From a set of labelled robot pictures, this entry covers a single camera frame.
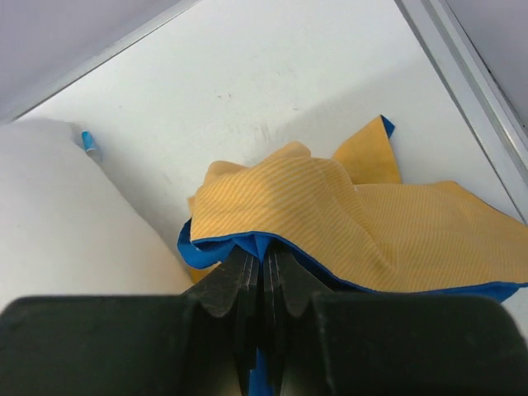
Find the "white pillow insert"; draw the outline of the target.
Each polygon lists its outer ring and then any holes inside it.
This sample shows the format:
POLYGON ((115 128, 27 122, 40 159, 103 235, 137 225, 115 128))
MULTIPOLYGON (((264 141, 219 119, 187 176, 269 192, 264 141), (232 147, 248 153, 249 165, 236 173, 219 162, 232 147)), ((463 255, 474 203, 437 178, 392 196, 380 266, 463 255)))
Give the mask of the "white pillow insert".
POLYGON ((1 128, 1 303, 33 295, 180 294, 191 278, 78 145, 73 127, 1 128))

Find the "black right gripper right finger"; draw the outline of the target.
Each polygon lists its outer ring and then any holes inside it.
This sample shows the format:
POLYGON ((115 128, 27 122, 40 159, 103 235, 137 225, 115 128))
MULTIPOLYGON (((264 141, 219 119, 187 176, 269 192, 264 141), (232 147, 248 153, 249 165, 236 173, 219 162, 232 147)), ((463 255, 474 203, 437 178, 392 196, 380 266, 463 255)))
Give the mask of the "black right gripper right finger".
POLYGON ((334 290, 282 247, 262 264, 276 395, 524 395, 527 344, 474 295, 334 290))

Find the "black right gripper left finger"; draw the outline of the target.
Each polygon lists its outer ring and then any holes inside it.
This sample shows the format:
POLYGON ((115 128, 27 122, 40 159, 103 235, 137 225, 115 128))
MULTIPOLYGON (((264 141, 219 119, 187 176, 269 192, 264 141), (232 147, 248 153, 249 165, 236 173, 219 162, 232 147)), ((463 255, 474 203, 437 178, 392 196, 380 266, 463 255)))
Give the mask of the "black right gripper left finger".
POLYGON ((1 392, 245 395, 258 272, 235 248, 181 295, 17 299, 1 315, 1 392))

